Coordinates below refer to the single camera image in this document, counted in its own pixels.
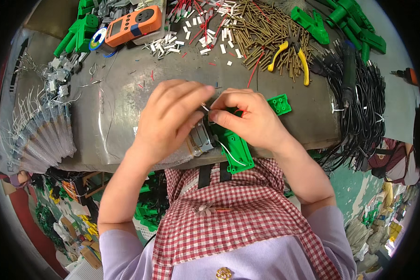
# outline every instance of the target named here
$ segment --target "orange power meter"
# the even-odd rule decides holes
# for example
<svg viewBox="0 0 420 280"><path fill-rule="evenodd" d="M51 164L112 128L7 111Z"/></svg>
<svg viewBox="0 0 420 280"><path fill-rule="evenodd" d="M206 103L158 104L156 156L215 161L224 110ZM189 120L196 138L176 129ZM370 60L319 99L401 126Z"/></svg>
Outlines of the orange power meter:
<svg viewBox="0 0 420 280"><path fill-rule="evenodd" d="M162 12L156 5L122 16L109 24L106 44L116 47L162 27Z"/></svg>

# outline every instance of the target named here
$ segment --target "hand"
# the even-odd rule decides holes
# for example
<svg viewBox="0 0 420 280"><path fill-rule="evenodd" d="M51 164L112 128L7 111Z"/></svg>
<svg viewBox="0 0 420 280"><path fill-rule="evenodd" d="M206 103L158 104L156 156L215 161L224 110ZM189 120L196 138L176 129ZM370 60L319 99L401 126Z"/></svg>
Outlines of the hand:
<svg viewBox="0 0 420 280"><path fill-rule="evenodd" d="M197 81L168 80L152 92L141 112L134 154L154 165L177 150L204 114L196 109L214 94Z"/></svg>
<svg viewBox="0 0 420 280"><path fill-rule="evenodd" d="M238 107L245 110L237 117L225 109ZM251 89L225 90L210 107L209 118L220 126L235 132L255 147L275 152L290 134L261 93Z"/></svg>

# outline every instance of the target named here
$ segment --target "fingernail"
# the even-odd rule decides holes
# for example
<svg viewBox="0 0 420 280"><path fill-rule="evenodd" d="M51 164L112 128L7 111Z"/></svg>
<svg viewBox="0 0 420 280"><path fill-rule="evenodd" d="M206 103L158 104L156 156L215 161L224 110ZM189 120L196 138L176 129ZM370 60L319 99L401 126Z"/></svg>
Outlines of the fingernail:
<svg viewBox="0 0 420 280"><path fill-rule="evenodd" d="M218 113L215 111L209 112L209 120L216 122L216 119L218 118Z"/></svg>
<svg viewBox="0 0 420 280"><path fill-rule="evenodd" d="M213 86L205 86L206 90L214 92L214 87Z"/></svg>

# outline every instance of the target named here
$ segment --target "bag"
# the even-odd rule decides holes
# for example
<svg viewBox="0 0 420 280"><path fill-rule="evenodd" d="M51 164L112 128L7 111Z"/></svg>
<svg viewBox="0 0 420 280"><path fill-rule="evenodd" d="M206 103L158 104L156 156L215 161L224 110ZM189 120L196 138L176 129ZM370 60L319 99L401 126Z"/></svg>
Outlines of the bag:
<svg viewBox="0 0 420 280"><path fill-rule="evenodd" d="M408 161L409 159L409 157L406 156L406 147L404 142L384 138L381 146L387 147L388 149L375 149L375 154L373 154L369 159L369 165L372 168L372 175L379 179L386 178L386 172L394 168L400 160L406 158L406 161ZM393 183L403 181L408 170L407 167L408 165L406 164L404 176L400 179L393 180Z"/></svg>

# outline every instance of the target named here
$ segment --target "solder wire spool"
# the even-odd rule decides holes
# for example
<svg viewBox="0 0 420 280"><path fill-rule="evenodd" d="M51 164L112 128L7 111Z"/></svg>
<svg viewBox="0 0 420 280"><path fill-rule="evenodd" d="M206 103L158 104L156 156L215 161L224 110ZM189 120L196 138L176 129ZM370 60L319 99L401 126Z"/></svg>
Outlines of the solder wire spool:
<svg viewBox="0 0 420 280"><path fill-rule="evenodd" d="M113 48L104 42L106 38L107 27L98 30L90 39L89 49L103 53L103 57L111 57L117 52L117 48Z"/></svg>

